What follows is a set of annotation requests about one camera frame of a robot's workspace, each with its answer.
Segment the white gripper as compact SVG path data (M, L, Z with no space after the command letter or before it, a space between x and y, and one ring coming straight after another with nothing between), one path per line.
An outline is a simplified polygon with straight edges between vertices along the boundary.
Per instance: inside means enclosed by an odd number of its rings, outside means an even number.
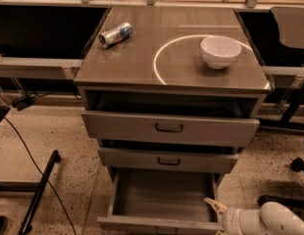
M222 226L227 235L248 235L248 210L228 208L211 198L205 198L204 202L210 205L216 213L222 213ZM218 230L215 235L224 235L224 231Z

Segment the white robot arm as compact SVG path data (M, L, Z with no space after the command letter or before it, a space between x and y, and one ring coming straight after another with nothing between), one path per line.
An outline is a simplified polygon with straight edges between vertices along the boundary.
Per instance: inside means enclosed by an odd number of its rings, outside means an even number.
M287 207L267 202L258 210L228 207L205 198L222 218L216 235L304 235L304 221Z

